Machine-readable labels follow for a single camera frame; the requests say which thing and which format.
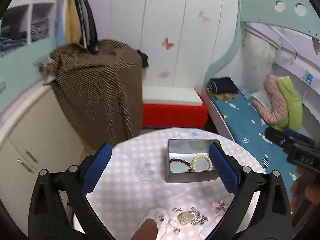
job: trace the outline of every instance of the blue gripper pad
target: blue gripper pad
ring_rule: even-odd
[[[108,143],[103,145],[96,153],[96,158],[83,176],[82,194],[84,196],[94,190],[103,171],[111,159],[111,154],[112,146]]]
[[[209,158],[215,167],[224,187],[230,193],[239,192],[239,178],[220,150],[212,143],[209,146]]]

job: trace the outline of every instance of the metal screw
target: metal screw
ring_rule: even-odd
[[[280,172],[279,171],[273,171],[273,175],[275,175],[276,177],[280,176]]]
[[[41,175],[41,176],[44,176],[44,175],[46,175],[46,174],[47,174],[47,170],[43,169],[43,170],[40,171],[40,175]]]
[[[75,166],[75,165],[73,165],[73,166],[71,166],[71,167],[69,168],[69,171],[70,171],[70,172],[76,172],[77,170],[78,170],[78,167]]]
[[[249,173],[251,171],[251,168],[249,166],[244,166],[242,170],[246,173]]]

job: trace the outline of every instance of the metal tray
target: metal tray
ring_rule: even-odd
[[[197,161],[198,171],[188,171],[188,166],[183,163],[169,162],[170,159],[176,158],[191,163],[198,155],[208,156],[209,146],[214,142],[221,145],[218,140],[212,139],[170,139],[165,160],[165,181],[167,183],[186,183],[217,179],[217,171],[214,167],[208,171],[208,163],[204,159]]]

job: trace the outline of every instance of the label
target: label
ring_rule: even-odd
[[[312,75],[312,74],[309,74],[309,75],[307,76],[307,83],[308,83],[309,85],[311,85],[312,79],[313,79],[313,75]]]

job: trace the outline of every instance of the pearl bracelet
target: pearl bracelet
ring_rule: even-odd
[[[208,162],[208,165],[209,165],[208,171],[211,171],[211,170],[212,170],[213,165],[212,165],[212,162],[211,162],[210,158],[209,158],[208,156],[205,156],[205,155],[199,155],[199,156],[194,157],[193,160],[192,160],[192,162],[191,162],[191,169],[192,169],[193,171],[197,171],[197,169],[196,169],[196,161],[197,161],[198,159],[206,159],[206,161]]]

